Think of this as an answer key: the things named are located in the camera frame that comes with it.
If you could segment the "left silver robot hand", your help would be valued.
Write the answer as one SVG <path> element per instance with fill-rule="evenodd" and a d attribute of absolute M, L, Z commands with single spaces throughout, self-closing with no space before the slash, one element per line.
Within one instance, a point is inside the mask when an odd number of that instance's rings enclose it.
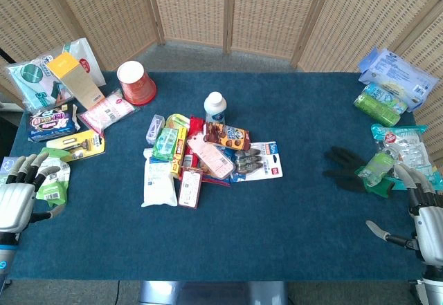
<path fill-rule="evenodd" d="M 64 205 L 58 205 L 47 212 L 33 212 L 43 182 L 60 171 L 56 166 L 40 168 L 48 156 L 49 153 L 43 152 L 19 157 L 6 183 L 0 186 L 0 233 L 19 234 L 30 223 L 53 219 L 64 210 Z"/>

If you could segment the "pink package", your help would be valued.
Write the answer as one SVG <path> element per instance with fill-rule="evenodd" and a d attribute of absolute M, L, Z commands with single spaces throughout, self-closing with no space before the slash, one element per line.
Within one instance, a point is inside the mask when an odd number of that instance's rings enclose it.
<path fill-rule="evenodd" d="M 215 178 L 225 179 L 233 173 L 235 166 L 231 160 L 220 152 L 215 145 L 206 142 L 202 133 L 190 136 L 186 143 Z"/>

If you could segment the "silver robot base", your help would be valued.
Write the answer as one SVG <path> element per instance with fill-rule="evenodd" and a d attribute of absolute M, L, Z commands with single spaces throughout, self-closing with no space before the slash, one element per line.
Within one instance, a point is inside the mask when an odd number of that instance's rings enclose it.
<path fill-rule="evenodd" d="M 138 305 L 295 305 L 283 281 L 142 281 Z"/>

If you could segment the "yellow tan carton box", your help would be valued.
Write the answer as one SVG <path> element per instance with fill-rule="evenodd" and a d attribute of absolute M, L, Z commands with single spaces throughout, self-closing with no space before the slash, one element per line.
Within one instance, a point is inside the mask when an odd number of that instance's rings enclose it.
<path fill-rule="evenodd" d="M 54 76 L 66 86 L 85 108 L 94 108 L 105 96 L 93 82 L 79 61 L 70 53 L 63 52 L 47 64 Z"/>

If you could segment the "green gum pack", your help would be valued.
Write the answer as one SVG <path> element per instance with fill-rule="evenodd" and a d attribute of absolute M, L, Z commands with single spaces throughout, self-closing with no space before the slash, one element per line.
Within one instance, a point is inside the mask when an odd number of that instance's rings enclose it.
<path fill-rule="evenodd" d="M 162 161 L 172 161 L 177 143 L 178 130 L 163 128 L 153 147 L 152 156 Z"/>

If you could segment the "green white sachet pack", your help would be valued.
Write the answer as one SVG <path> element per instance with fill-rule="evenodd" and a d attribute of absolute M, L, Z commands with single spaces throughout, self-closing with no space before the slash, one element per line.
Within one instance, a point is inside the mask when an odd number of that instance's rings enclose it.
<path fill-rule="evenodd" d="M 49 207 L 55 205 L 64 205 L 67 202 L 67 192 L 71 168 L 67 159 L 71 157 L 70 153 L 61 149 L 44 147 L 42 153 L 48 153 L 48 158 L 41 164 L 41 169 L 47 167 L 59 167 L 57 173 L 46 177 L 37 193 L 37 199 L 46 201 Z"/>

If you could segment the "clear green label bottle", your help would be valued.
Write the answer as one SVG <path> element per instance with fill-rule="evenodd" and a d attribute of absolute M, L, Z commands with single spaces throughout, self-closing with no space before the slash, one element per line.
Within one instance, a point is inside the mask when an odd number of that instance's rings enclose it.
<path fill-rule="evenodd" d="M 394 167 L 399 158 L 396 146 L 388 146 L 378 151 L 370 161 L 356 174 L 368 187 L 378 185 L 384 176 Z"/>

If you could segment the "teal dental floss bag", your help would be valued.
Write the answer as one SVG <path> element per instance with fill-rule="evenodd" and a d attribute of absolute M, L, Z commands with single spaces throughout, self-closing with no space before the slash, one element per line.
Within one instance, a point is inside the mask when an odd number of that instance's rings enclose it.
<path fill-rule="evenodd" d="M 443 177 L 431 162 L 424 144 L 423 134 L 427 128 L 426 125 L 385 127 L 373 124 L 371 132 L 379 149 L 396 146 L 398 161 L 420 171 L 436 190 L 443 191 Z"/>

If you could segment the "light blue drink can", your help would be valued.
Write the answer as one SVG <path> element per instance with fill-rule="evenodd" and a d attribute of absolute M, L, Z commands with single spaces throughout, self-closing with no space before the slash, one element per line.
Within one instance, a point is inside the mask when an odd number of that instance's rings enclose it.
<path fill-rule="evenodd" d="M 363 89 L 363 93 L 386 105 L 398 115 L 403 114 L 408 108 L 405 102 L 400 100 L 391 92 L 375 84 L 374 82 L 370 82 L 369 84 L 367 84 Z"/>

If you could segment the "blue wet wipes pack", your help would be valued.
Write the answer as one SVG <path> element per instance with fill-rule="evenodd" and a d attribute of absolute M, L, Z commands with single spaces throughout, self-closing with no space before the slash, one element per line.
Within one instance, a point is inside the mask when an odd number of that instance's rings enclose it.
<path fill-rule="evenodd" d="M 419 109 L 440 81 L 385 48 L 373 48 L 359 62 L 359 70 L 360 82 L 387 90 L 406 103 L 408 112 Z"/>

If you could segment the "red framed card pack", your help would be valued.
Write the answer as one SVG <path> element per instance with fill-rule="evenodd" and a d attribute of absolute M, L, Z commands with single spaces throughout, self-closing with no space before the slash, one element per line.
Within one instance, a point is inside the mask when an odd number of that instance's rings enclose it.
<path fill-rule="evenodd" d="M 201 180 L 203 173 L 200 169 L 183 167 L 178 205 L 196 209 L 199 202 Z"/>

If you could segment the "binder clips blister card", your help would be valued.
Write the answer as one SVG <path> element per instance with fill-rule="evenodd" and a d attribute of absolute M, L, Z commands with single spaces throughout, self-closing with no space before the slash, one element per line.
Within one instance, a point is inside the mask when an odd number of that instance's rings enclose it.
<path fill-rule="evenodd" d="M 235 165 L 230 175 L 233 183 L 260 181 L 283 176 L 277 142 L 253 142 L 248 151 L 230 155 Z"/>

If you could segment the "blue felt table mat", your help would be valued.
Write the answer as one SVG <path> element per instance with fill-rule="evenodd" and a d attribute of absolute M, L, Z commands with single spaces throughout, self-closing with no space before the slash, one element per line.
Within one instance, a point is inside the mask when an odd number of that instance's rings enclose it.
<path fill-rule="evenodd" d="M 332 146 L 369 160 L 372 120 L 354 107 L 358 73 L 153 72 L 158 91 L 105 131 L 105 152 L 71 164 L 68 203 L 20 237 L 13 279 L 186 281 L 408 280 L 424 266 L 403 237 L 408 197 L 357 194 L 323 176 Z M 204 115 L 213 91 L 226 123 L 277 143 L 282 177 L 201 186 L 195 209 L 143 207 L 145 134 L 154 115 Z"/>

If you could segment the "white plastic drink bottle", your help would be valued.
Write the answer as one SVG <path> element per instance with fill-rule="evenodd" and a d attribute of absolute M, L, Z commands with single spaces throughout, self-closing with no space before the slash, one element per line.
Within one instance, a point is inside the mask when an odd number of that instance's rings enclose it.
<path fill-rule="evenodd" d="M 220 92 L 211 92 L 204 101 L 206 122 L 225 123 L 226 100 Z"/>

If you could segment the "brown chocolate snack pack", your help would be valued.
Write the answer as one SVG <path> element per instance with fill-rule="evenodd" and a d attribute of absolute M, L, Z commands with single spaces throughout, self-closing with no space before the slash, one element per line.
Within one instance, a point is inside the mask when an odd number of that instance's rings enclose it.
<path fill-rule="evenodd" d="M 203 126 L 204 141 L 220 147 L 238 151 L 251 148 L 249 131 L 217 122 L 206 122 Z"/>

